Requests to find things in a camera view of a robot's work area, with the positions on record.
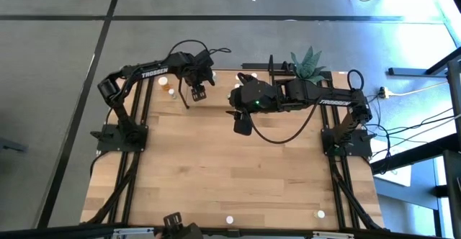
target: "green plant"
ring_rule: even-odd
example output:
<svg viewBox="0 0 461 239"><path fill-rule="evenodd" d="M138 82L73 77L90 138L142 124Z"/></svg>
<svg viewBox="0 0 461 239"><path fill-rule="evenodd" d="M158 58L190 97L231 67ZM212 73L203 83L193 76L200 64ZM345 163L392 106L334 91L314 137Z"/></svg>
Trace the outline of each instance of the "green plant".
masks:
<svg viewBox="0 0 461 239"><path fill-rule="evenodd" d="M321 53L322 51L314 55L311 46L308 52L305 54L302 63L299 63L296 60L296 55L293 52L291 52L291 58L293 60L293 63L295 64L295 69L293 70L293 72L295 72L296 77L302 80L310 81L314 84L317 84L319 81L324 80L325 78L319 74L322 71L322 69L325 68L325 66L316 67L318 59L320 59Z"/></svg>

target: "wooden table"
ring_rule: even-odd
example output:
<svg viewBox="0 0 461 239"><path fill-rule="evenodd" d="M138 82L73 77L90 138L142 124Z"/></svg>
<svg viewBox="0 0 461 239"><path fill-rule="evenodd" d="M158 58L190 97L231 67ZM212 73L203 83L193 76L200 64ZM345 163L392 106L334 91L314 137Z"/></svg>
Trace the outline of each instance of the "wooden table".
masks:
<svg viewBox="0 0 461 239"><path fill-rule="evenodd" d="M265 142L255 132L248 137L235 134L233 118L225 110L231 110L227 94L237 83L238 71L216 72L216 86L206 84L205 100L193 102L189 92L190 109L184 108L179 95L172 99L154 83L148 143L140 157L129 223L162 226L164 216L181 212L185 224L195 222L199 227L338 229L328 159L321 144L320 107L303 132L284 145ZM257 73L269 82L266 71ZM332 74L335 87L347 87L345 73ZM168 77L177 87L176 78ZM133 94L125 101L127 109ZM255 125L268 138L282 140L299 129L311 108L255 114ZM339 108L339 113L342 119L345 108ZM333 126L333 117L328 119ZM362 158L348 159L355 196L382 225L370 167ZM109 153L95 165L81 221L93 217L112 193L119 162L120 153ZM117 220L123 203L122 195ZM344 195L343 205L351 226ZM326 213L322 220L314 216L320 209ZM228 215L234 218L232 225L226 224Z"/></svg>

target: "gray floor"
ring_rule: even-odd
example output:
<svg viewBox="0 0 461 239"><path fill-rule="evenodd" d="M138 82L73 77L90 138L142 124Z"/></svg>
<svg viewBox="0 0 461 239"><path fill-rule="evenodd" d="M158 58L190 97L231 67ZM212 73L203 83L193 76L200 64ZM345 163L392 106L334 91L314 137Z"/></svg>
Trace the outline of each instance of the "gray floor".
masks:
<svg viewBox="0 0 461 239"><path fill-rule="evenodd" d="M0 0L0 14L105 14L109 2ZM407 16L423 21L439 17L432 0L119 0L115 14ZM101 27L101 22L0 21L0 137L29 145L27 154L0 153L0 230L34 225ZM312 45L323 51L320 64L329 70L363 72L366 94L374 94L380 86L399 93L441 81L392 78L385 72L389 67L427 68L455 49L443 24L112 22L50 225L79 222L96 147L89 132L100 129L108 110L96 82L125 64L163 58L174 43L189 38L202 40L209 48L232 49L231 54L213 57L216 68L265 63L270 54L281 62L290 59L290 52L302 56ZM181 47L191 53L199 49ZM450 108L451 103L448 87L439 86L382 101L381 106L382 125L397 127L416 124ZM421 139L433 140L444 132L431 132ZM399 202L381 197L380 204L391 230L432 233L401 222L416 214Z"/></svg>

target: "desk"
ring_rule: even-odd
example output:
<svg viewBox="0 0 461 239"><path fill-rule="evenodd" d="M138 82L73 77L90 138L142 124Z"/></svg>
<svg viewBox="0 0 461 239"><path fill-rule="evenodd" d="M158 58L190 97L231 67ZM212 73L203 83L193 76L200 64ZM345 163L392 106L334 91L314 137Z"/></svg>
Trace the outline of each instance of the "desk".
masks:
<svg viewBox="0 0 461 239"><path fill-rule="evenodd" d="M256 133L235 134L233 118L225 110L231 110L227 94L237 82L237 72L216 71L216 86L205 84L207 98L200 102L193 102L183 86L190 109L184 108L179 95L172 99L154 83L148 142L140 157L130 225L162 226L164 216L181 212L186 225L195 222L199 227L338 229L328 159L321 143L320 107L304 131L284 145L267 143ZM269 82L266 71L257 73ZM335 87L347 87L345 73L332 75ZM168 77L176 87L176 78ZM125 107L129 109L132 103L130 95ZM285 139L299 129L311 108L256 114L255 125L273 140ZM342 118L345 108L339 109ZM329 119L333 126L333 117ZM119 162L120 153L109 153L96 163L81 221L93 217L112 193ZM349 157L349 168L356 198L383 225L370 167L360 157ZM122 195L116 220L120 220L123 202ZM342 202L351 226L344 196ZM326 213L322 220L314 216L320 209ZM232 225L225 222L228 215L234 218Z"/></svg>

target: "wooden tabletop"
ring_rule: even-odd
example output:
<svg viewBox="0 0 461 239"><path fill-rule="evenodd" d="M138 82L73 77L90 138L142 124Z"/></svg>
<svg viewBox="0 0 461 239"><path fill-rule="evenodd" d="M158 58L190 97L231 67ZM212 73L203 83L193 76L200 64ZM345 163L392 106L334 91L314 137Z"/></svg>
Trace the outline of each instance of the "wooden tabletop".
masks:
<svg viewBox="0 0 461 239"><path fill-rule="evenodd" d="M190 109L184 108L179 95L172 99L154 83L148 142L140 157L129 223L162 226L166 215L181 212L186 225L195 222L199 227L338 229L328 159L321 144L320 107L303 132L284 145L265 142L255 132L248 137L235 134L233 118L225 110L231 110L227 95L237 83L237 72L216 71L216 86L206 84L207 98L200 102L193 102L189 88L183 86ZM266 71L256 73L269 82ZM347 87L345 73L332 75L335 87ZM176 88L176 78L167 77ZM133 94L125 100L127 110ZM284 140L300 128L311 108L255 114L255 125L269 139ZM339 108L341 119L345 110ZM333 126L333 118L328 119ZM356 198L383 225L370 167L362 158L348 159ZM120 153L113 152L96 163L81 221L93 217L112 193L119 162ZM343 205L351 226L344 195ZM326 213L324 219L314 216L318 210ZM225 221L229 215L232 225Z"/></svg>

